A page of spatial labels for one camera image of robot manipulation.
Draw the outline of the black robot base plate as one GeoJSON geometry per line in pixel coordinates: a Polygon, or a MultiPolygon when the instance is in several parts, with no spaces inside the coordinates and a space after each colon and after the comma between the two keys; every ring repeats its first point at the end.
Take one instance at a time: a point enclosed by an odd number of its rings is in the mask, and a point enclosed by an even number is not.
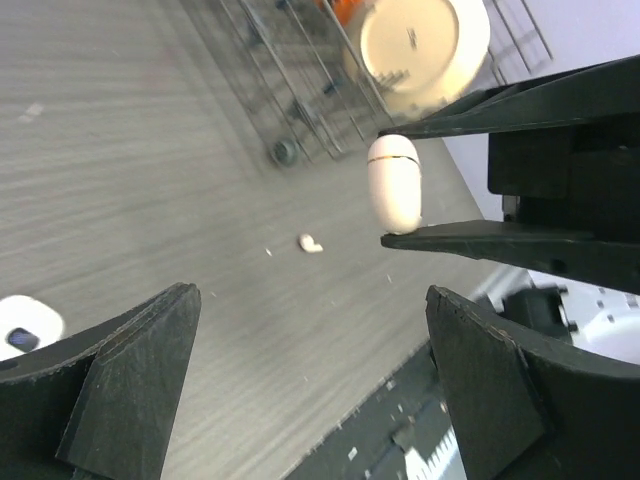
{"type": "Polygon", "coordinates": [[[289,480],[407,479],[404,454],[452,427],[425,343],[286,475],[289,480]]]}

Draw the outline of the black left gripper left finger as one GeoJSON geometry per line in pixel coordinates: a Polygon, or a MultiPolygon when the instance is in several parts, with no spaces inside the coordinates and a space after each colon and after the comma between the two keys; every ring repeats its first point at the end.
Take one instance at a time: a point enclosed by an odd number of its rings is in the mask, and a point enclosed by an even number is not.
{"type": "Polygon", "coordinates": [[[177,283],[1,360],[2,477],[159,478],[200,313],[199,289],[177,283]]]}

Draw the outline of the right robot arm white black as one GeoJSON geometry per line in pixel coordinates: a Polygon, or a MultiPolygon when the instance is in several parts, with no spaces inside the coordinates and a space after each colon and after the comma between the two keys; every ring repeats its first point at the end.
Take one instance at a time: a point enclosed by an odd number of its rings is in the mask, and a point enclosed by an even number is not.
{"type": "Polygon", "coordinates": [[[383,246],[527,270],[532,285],[501,297],[506,318],[638,361],[637,57],[476,91],[382,130],[368,170],[383,246]],[[478,134],[502,219],[423,225],[415,142],[478,134]]]}

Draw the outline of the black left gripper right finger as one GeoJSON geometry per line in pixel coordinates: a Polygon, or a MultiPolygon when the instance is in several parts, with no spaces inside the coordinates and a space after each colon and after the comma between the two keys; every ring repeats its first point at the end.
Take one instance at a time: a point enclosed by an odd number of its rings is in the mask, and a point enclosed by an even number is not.
{"type": "Polygon", "coordinates": [[[639,368],[431,286],[426,317],[470,479],[636,479],[639,368]]]}

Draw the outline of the beige charging case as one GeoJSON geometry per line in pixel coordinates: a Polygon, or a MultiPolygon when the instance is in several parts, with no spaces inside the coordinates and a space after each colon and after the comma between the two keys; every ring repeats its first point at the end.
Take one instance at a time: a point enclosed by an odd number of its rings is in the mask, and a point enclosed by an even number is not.
{"type": "Polygon", "coordinates": [[[389,134],[377,138],[367,156],[373,209],[385,232],[404,235],[422,220],[421,162],[408,138],[389,134]]]}

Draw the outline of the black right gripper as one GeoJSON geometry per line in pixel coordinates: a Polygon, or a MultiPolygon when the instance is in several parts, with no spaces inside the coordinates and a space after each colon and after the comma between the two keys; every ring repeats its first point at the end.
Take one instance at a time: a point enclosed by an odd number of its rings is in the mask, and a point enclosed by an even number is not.
{"type": "Polygon", "coordinates": [[[488,189],[503,197],[505,220],[523,223],[437,224],[384,234],[381,245],[490,260],[638,294],[639,244],[610,241],[639,238],[638,113],[634,55],[476,90],[419,120],[380,130],[380,137],[412,140],[493,133],[488,189]]]}

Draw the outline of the white charging case gold trim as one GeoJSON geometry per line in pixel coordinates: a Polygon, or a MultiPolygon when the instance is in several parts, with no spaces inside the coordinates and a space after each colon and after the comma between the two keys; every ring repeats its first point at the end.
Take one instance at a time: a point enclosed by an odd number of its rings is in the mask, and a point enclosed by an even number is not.
{"type": "Polygon", "coordinates": [[[65,331],[62,316],[26,295],[1,299],[1,360],[9,360],[59,341],[65,331]]]}

